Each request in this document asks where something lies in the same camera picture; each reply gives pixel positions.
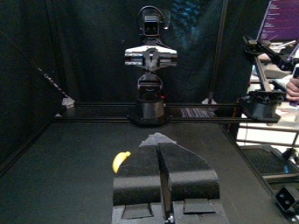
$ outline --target banana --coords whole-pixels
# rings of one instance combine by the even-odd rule
[[[116,154],[116,157],[115,157],[115,160],[114,160],[114,163],[112,163],[112,169],[114,169],[115,173],[118,173],[118,168],[122,165],[122,163],[127,160],[127,157],[130,157],[130,155],[131,155],[130,151],[119,152]]]

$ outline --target black table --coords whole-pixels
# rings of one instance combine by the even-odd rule
[[[200,155],[219,175],[231,223],[287,223],[262,179],[216,123],[54,122],[0,178],[0,223],[111,223],[112,160],[160,132]]]

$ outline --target person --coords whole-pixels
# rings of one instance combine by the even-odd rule
[[[291,78],[286,84],[286,99],[292,102],[299,101],[299,79]]]

